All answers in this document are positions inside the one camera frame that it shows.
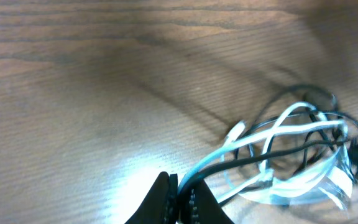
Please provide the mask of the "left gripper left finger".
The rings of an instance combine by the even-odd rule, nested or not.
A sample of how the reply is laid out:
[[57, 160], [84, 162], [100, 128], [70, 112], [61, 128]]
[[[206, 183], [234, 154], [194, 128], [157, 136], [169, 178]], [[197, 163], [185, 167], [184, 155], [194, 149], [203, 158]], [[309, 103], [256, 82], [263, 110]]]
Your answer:
[[176, 224], [178, 176], [159, 173], [147, 195], [126, 224]]

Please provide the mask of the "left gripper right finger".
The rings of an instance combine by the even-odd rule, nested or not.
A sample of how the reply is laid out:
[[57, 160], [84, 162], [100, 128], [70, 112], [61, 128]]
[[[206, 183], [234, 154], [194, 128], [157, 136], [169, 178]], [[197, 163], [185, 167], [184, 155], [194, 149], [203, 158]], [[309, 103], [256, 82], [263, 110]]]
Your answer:
[[179, 220], [183, 224], [233, 224], [224, 213], [205, 181], [178, 197]]

